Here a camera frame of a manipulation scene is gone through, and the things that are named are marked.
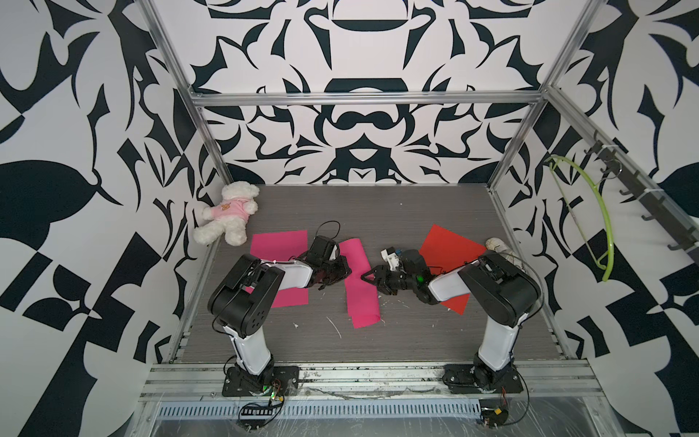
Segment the magenta paper sheet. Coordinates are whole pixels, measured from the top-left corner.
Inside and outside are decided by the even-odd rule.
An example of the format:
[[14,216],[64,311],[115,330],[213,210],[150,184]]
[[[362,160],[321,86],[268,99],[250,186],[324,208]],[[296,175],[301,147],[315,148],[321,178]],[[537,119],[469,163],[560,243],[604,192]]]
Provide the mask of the magenta paper sheet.
[[[261,260],[287,261],[296,258],[308,248],[307,231],[286,231],[254,234],[250,254]],[[309,304],[309,292],[303,288],[279,290],[273,308]]]
[[351,275],[344,280],[347,311],[354,329],[361,329],[380,322],[380,302],[377,288],[362,280],[362,274],[371,265],[360,239],[345,240],[340,253],[346,258]]

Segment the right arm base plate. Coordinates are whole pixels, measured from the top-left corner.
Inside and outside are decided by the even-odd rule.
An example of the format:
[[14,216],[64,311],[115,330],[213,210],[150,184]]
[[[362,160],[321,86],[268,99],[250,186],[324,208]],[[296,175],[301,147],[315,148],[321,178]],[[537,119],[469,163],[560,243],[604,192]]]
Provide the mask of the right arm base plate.
[[522,393],[522,378],[511,364],[493,371],[485,364],[446,364],[442,382],[454,394]]

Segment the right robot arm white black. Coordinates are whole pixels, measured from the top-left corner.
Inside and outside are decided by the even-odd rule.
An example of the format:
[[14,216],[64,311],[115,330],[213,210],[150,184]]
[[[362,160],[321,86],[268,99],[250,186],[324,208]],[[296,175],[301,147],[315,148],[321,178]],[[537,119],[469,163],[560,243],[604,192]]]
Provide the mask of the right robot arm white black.
[[360,278],[386,295],[412,291],[424,303],[436,305],[473,296],[487,315],[481,347],[473,364],[473,384],[485,388],[513,368],[513,350],[522,324],[542,292],[524,271],[494,251],[446,273],[434,274],[416,249],[382,251],[384,264]]

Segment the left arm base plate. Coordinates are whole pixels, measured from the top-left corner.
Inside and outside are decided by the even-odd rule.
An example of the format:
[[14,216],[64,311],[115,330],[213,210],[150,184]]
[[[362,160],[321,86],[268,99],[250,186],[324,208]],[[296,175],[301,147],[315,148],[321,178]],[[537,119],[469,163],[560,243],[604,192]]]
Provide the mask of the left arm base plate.
[[269,365],[260,375],[253,375],[236,364],[227,368],[221,394],[229,398],[285,393],[298,387],[299,378],[298,366]]

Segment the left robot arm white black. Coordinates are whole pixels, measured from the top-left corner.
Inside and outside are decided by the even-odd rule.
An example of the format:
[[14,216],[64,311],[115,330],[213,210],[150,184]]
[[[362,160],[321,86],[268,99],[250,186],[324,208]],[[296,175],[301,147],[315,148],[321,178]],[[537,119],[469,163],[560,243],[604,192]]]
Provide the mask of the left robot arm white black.
[[349,278],[351,268],[340,245],[328,237],[316,237],[311,248],[295,260],[261,260],[243,255],[209,298],[213,328],[232,342],[236,368],[246,376],[261,378],[273,368],[263,323],[280,291],[324,289]]

